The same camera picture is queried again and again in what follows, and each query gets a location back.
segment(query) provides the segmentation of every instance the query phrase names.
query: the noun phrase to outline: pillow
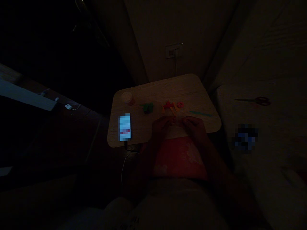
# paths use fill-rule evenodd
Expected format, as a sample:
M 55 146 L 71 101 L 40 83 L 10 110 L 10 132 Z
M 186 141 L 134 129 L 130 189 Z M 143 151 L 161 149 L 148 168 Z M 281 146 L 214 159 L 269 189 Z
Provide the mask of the pillow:
M 141 154 L 147 143 L 141 148 Z M 189 137 L 165 140 L 159 150 L 153 177 L 196 178 L 208 180 L 201 156 Z

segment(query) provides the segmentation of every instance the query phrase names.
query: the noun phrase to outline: mattress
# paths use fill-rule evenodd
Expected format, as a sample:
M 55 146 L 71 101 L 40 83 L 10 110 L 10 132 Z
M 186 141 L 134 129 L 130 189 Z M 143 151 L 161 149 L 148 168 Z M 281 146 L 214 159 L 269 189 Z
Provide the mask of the mattress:
M 268 222 L 274 229 L 307 229 L 307 186 L 296 173 L 307 171 L 307 78 L 227 84 L 215 96 L 235 173 L 247 179 Z M 271 104 L 235 100 L 261 96 Z M 242 127 L 255 129 L 252 150 L 234 139 Z

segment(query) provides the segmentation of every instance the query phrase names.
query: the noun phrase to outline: phone screen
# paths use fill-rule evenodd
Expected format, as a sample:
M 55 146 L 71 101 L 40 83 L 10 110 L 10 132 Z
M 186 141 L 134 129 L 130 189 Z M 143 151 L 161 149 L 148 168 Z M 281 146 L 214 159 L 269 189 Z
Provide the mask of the phone screen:
M 125 113 L 123 116 L 118 117 L 118 133 L 120 141 L 131 139 L 130 113 Z

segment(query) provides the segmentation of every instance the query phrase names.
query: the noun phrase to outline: green toy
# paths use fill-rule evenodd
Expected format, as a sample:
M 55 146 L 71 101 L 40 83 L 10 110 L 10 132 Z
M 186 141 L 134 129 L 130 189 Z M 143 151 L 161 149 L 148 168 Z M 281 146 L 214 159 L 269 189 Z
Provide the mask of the green toy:
M 143 105 L 140 105 L 143 107 L 143 112 L 145 114 L 149 114 L 149 113 L 152 113 L 154 110 L 153 110 L 153 107 L 154 107 L 154 104 L 151 102 L 151 103 L 146 103 L 146 104 L 143 104 Z

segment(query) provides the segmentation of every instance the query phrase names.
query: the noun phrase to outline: red toy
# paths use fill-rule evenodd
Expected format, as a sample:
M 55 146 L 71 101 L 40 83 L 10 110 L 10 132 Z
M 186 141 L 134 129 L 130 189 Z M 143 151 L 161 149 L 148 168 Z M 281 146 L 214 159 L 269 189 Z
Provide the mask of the red toy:
M 170 109 L 171 107 L 175 107 L 174 103 L 170 103 L 169 101 L 165 103 L 163 106 L 165 109 Z
M 184 104 L 183 104 L 183 102 L 178 102 L 178 103 L 177 103 L 177 106 L 178 106 L 178 108 L 183 108 L 183 107 L 184 107 Z
M 174 103 L 170 103 L 169 101 L 167 101 L 167 102 L 165 103 L 165 105 L 162 105 L 162 113 L 165 113 L 165 109 L 170 109 L 170 110 L 172 111 L 173 115 L 176 116 L 173 107 L 175 108 Z

